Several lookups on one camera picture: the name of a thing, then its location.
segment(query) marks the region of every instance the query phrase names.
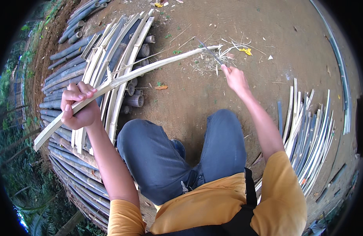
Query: right hand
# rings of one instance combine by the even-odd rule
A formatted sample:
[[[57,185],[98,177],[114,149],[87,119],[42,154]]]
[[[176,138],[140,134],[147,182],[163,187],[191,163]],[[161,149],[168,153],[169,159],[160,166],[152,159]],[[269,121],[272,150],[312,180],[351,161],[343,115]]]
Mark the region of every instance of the right hand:
[[[221,65],[221,69],[225,73],[227,84],[238,96],[251,94],[243,71],[233,66],[227,68],[226,65]]]
[[[75,83],[69,84],[67,90],[62,94],[61,109],[64,112],[61,118],[62,123],[73,130],[78,130],[92,125],[95,120],[100,121],[100,108],[95,100],[75,115],[73,115],[73,109],[71,108],[71,105],[76,101],[84,101],[86,98],[91,98],[96,92],[96,88],[84,82],[79,82],[78,85]]]

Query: left hand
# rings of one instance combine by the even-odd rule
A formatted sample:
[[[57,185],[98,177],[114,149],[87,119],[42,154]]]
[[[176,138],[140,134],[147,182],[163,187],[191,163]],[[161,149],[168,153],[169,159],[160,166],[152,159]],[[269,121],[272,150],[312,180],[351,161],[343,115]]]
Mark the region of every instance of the left hand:
[[[90,102],[76,114],[73,114],[71,105],[76,101],[84,101],[93,97],[97,89],[89,84],[79,82],[78,85],[71,83],[62,94],[61,109],[64,112],[61,121],[73,130],[78,130],[85,126],[90,126],[95,120],[100,121],[100,108],[96,101]]]

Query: yellow shirt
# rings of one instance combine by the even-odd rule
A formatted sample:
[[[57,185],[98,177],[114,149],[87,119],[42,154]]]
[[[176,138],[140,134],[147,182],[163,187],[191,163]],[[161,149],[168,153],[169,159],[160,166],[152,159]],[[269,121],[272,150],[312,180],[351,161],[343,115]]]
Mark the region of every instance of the yellow shirt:
[[[150,228],[152,234],[175,232],[229,222],[246,204],[245,174],[217,179],[162,205]],[[265,167],[261,202],[250,226],[260,235],[301,235],[307,220],[305,197],[285,152],[273,154]],[[141,212],[132,203],[112,200],[109,236],[145,233]]]

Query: knife blade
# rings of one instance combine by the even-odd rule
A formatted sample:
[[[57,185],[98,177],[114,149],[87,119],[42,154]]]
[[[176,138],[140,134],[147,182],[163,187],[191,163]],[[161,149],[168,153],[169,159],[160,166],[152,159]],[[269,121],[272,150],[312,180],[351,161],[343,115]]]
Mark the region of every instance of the knife blade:
[[[221,62],[221,60],[220,59],[218,59],[218,57],[214,54],[214,53],[212,53],[212,51],[210,51],[205,45],[204,45],[204,43],[203,42],[201,42],[200,40],[198,40],[199,42],[200,42],[200,44],[201,45],[203,45],[203,47],[204,48],[206,48],[209,52],[210,52],[210,54],[212,54],[213,55],[213,57],[218,61],[218,63],[220,64],[220,65],[223,65],[223,63]]]

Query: blue jeans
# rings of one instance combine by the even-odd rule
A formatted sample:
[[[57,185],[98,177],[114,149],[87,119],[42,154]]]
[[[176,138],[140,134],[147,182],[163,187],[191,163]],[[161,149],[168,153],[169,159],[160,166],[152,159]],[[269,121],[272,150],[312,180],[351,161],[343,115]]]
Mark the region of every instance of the blue jeans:
[[[181,181],[195,170],[195,187],[244,172],[246,149],[239,120],[221,109],[207,118],[200,162],[191,167],[179,155],[161,126],[148,120],[127,122],[117,138],[117,148],[141,193],[155,205],[183,194]]]

